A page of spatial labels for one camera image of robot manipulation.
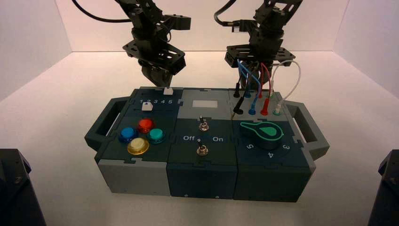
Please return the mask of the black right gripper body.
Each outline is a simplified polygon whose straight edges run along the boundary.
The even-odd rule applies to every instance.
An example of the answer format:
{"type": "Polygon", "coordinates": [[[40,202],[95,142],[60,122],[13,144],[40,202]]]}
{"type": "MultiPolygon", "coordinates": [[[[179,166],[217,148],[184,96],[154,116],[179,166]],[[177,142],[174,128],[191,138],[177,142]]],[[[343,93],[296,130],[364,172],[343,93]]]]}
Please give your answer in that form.
{"type": "Polygon", "coordinates": [[[295,59],[295,55],[281,46],[284,31],[253,29],[250,33],[249,43],[228,46],[225,61],[232,68],[237,68],[237,60],[271,63],[295,59]]]}

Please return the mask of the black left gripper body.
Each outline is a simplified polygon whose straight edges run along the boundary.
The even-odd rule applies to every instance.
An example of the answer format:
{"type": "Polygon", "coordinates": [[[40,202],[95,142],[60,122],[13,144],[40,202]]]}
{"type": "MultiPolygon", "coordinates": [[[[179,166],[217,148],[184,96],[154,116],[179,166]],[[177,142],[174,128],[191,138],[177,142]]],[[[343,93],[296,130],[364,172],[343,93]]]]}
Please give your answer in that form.
{"type": "Polygon", "coordinates": [[[151,65],[157,70],[170,71],[176,75],[185,66],[185,53],[162,38],[166,34],[161,30],[146,32],[144,30],[133,30],[133,40],[123,46],[129,57],[136,58],[139,64],[151,65]]]}

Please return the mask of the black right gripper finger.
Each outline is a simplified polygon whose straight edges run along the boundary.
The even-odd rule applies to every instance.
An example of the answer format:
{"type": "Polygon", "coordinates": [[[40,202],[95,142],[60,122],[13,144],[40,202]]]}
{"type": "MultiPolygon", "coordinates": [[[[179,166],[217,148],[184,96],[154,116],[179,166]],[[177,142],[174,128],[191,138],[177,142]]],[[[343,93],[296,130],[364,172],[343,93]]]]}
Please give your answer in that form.
{"type": "Polygon", "coordinates": [[[244,66],[251,72],[248,79],[245,79],[245,87],[258,87],[259,82],[259,64],[244,64],[244,66]]]}
{"type": "Polygon", "coordinates": [[[260,64],[261,66],[261,71],[263,72],[263,84],[269,83],[269,86],[271,88],[271,91],[273,91],[273,82],[270,82],[270,79],[272,77],[272,68],[273,66],[267,66],[265,64],[260,64]]]}

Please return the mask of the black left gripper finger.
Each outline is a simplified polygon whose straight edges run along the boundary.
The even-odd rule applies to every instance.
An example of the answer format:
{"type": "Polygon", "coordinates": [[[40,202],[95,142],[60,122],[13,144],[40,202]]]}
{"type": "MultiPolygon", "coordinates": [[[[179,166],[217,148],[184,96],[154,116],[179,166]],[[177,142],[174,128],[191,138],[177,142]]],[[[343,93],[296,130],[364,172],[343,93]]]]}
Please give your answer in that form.
{"type": "Polygon", "coordinates": [[[142,65],[142,73],[155,86],[159,85],[157,70],[154,67],[151,65],[142,65]]]}
{"type": "Polygon", "coordinates": [[[159,69],[159,87],[169,87],[173,78],[173,74],[168,70],[159,69]]]}

